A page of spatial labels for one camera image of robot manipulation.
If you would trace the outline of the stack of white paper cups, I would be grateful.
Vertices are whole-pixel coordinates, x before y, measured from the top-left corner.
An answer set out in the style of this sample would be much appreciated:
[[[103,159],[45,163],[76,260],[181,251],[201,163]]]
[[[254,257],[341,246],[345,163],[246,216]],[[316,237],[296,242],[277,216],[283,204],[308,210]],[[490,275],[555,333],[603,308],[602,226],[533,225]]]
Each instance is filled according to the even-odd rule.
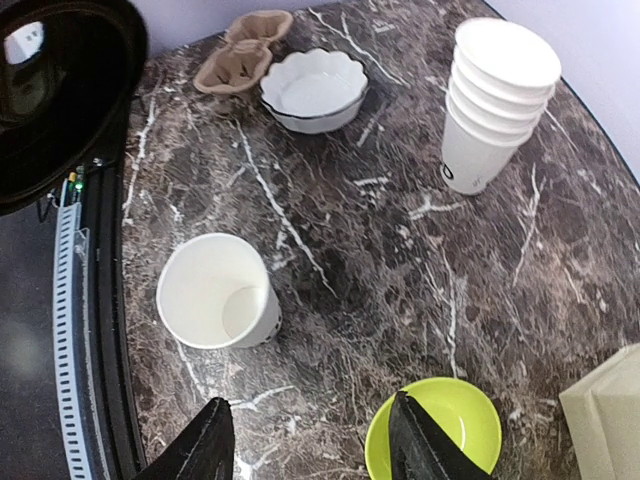
[[[561,77],[542,37],[489,17],[463,21],[445,93],[441,175],[452,190],[477,195],[532,136]]]

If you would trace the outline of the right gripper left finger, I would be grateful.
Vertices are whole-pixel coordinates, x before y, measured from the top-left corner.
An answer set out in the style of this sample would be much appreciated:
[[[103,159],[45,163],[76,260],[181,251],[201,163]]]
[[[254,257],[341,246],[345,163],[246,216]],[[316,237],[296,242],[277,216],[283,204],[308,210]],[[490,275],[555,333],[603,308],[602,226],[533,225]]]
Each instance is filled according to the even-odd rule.
[[[216,397],[134,479],[231,480],[233,474],[234,426],[231,406],[227,400]]]

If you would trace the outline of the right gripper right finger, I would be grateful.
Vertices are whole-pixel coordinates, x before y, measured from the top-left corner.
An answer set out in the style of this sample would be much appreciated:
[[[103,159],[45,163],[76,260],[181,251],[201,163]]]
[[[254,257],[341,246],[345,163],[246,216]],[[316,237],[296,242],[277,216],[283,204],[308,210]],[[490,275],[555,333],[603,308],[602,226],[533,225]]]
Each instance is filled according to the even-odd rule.
[[[392,479],[492,479],[405,391],[391,406],[389,445]]]

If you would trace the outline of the black plastic cup lid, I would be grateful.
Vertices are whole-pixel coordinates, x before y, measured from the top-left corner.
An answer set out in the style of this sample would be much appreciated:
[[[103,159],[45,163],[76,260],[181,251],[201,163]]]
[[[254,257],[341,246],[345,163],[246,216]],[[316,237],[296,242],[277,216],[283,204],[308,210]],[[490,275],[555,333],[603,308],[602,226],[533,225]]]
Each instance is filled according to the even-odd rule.
[[[129,1],[4,1],[1,42],[41,28],[36,51],[1,49],[1,212],[35,202],[125,110],[147,60],[148,33]]]

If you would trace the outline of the white paper cup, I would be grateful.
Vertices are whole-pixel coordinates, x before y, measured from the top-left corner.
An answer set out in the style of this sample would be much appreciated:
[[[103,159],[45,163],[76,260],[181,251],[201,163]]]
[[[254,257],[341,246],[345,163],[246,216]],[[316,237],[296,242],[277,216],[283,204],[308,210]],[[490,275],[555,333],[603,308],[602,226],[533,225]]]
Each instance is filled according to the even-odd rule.
[[[200,235],[174,250],[158,280],[156,305],[171,334],[196,349],[251,348],[281,326],[262,257],[227,233]]]

